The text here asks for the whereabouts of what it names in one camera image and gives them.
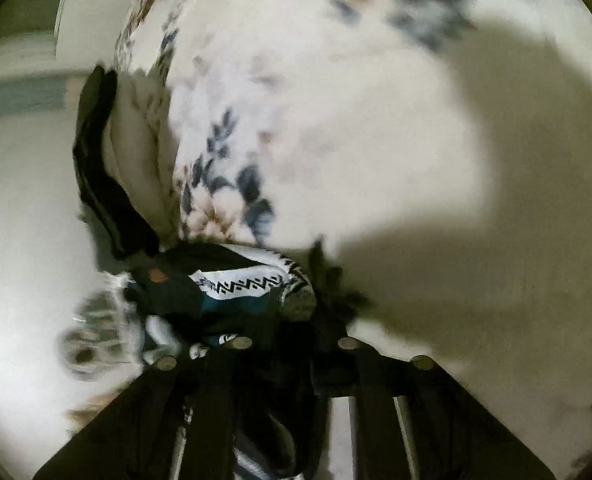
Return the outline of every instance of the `blue leaf pattern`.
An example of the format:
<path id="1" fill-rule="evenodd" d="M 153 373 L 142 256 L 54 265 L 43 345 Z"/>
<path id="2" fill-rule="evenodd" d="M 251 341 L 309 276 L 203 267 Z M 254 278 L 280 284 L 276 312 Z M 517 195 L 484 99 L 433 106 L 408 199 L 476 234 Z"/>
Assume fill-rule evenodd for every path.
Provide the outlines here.
<path id="1" fill-rule="evenodd" d="M 252 204 L 245 213 L 245 223 L 249 225 L 253 236 L 259 245 L 263 245 L 271 232 L 271 224 L 275 220 L 275 215 L 271 203 L 263 198 Z"/>
<path id="2" fill-rule="evenodd" d="M 358 11 L 353 9 L 345 0 L 329 0 L 333 7 L 338 11 L 340 19 L 346 25 L 355 25 L 361 16 Z"/>
<path id="3" fill-rule="evenodd" d="M 164 52 L 168 46 L 172 46 L 177 35 L 178 35 L 177 28 L 167 32 L 163 37 L 163 41 L 160 43 L 160 50 Z"/>
<path id="4" fill-rule="evenodd" d="M 183 194 L 180 197 L 180 205 L 185 213 L 191 213 L 191 189 L 188 184 L 185 184 L 185 188 L 183 189 Z"/>
<path id="5" fill-rule="evenodd" d="M 192 189 L 202 186 L 211 197 L 222 189 L 235 190 L 240 193 L 245 206 L 241 212 L 241 221 L 249 227 L 255 243 L 263 245 L 271 232 L 271 225 L 275 220 L 273 207 L 267 198 L 262 197 L 262 177 L 260 168 L 256 164 L 249 164 L 242 168 L 237 176 L 235 184 L 224 174 L 227 164 L 218 165 L 217 160 L 227 160 L 230 157 L 229 138 L 236 132 L 238 117 L 231 107 L 226 108 L 220 121 L 215 121 L 209 126 L 209 135 L 206 139 L 206 154 L 202 153 L 191 165 L 189 175 L 191 186 L 185 184 L 181 196 L 181 208 L 187 215 L 195 210 L 207 213 L 213 221 L 218 222 L 218 212 L 209 211 L 204 205 L 196 203 Z M 180 234 L 187 239 L 191 236 L 191 229 L 183 222 Z"/>
<path id="6" fill-rule="evenodd" d="M 468 0 L 396 0 L 387 18 L 392 27 L 437 52 L 445 40 L 472 28 L 466 16 Z"/>
<path id="7" fill-rule="evenodd" d="M 245 203 L 250 204 L 258 200 L 260 196 L 260 174 L 258 166 L 247 166 L 243 168 L 236 179 L 236 184 L 240 193 L 245 200 Z"/>
<path id="8" fill-rule="evenodd" d="M 202 178 L 202 154 L 196 159 L 191 167 L 191 187 L 196 187 L 200 184 Z"/>

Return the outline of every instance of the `patterned cloth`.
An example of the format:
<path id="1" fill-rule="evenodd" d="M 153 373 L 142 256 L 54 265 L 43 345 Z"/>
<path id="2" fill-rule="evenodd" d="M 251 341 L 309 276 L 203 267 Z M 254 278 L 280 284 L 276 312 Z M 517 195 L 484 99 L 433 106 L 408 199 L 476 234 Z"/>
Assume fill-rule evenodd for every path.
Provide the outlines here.
<path id="1" fill-rule="evenodd" d="M 155 0 L 179 234 L 319 236 L 554 471 L 592 455 L 592 17 L 580 0 Z"/>

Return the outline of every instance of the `white floor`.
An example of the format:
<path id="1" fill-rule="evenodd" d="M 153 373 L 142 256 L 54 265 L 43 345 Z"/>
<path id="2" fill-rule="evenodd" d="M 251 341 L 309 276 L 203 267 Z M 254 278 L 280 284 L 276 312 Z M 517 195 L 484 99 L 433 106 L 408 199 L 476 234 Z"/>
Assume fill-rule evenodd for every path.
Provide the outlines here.
<path id="1" fill-rule="evenodd" d="M 66 410 L 121 381 L 85 383 L 58 362 L 58 335 L 102 282 L 77 218 L 75 110 L 0 119 L 0 461 L 33 476 L 68 439 Z"/>

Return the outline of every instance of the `round button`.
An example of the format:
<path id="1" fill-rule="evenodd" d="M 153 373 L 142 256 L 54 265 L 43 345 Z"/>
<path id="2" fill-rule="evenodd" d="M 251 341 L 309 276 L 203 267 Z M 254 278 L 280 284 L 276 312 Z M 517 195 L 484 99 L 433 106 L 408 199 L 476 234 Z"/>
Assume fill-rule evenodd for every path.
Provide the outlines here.
<path id="1" fill-rule="evenodd" d="M 249 337 L 240 336 L 236 337 L 236 339 L 234 339 L 230 345 L 236 350 L 247 350 L 248 348 L 252 347 L 253 341 Z"/>
<path id="2" fill-rule="evenodd" d="M 355 350 L 361 343 L 352 337 L 341 337 L 338 339 L 338 346 L 343 350 Z"/>
<path id="3" fill-rule="evenodd" d="M 431 370 L 435 366 L 435 362 L 430 357 L 426 355 L 416 355 L 416 357 L 412 358 L 412 364 L 418 370 Z"/>
<path id="4" fill-rule="evenodd" d="M 163 372 L 168 372 L 169 370 L 173 370 L 177 364 L 176 358 L 173 355 L 166 355 L 161 357 L 158 361 L 154 363 L 154 367 L 158 370 Z"/>

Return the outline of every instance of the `white fabric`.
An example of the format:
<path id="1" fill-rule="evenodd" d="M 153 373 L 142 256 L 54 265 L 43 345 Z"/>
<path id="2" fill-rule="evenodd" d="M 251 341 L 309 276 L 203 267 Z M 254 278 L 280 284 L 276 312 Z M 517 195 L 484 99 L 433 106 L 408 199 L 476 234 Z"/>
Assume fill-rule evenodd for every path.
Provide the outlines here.
<path id="1" fill-rule="evenodd" d="M 363 3 L 348 25 L 330 0 L 184 1 L 178 190 L 231 108 L 210 171 L 235 184 L 257 166 L 265 246 L 324 235 L 377 306 L 353 333 L 432 355 L 565 478 L 592 452 L 592 17 L 579 0 L 471 0 L 473 28 L 436 53 L 388 24 L 394 0 Z M 193 200 L 187 237 L 258 241 L 231 187 Z"/>

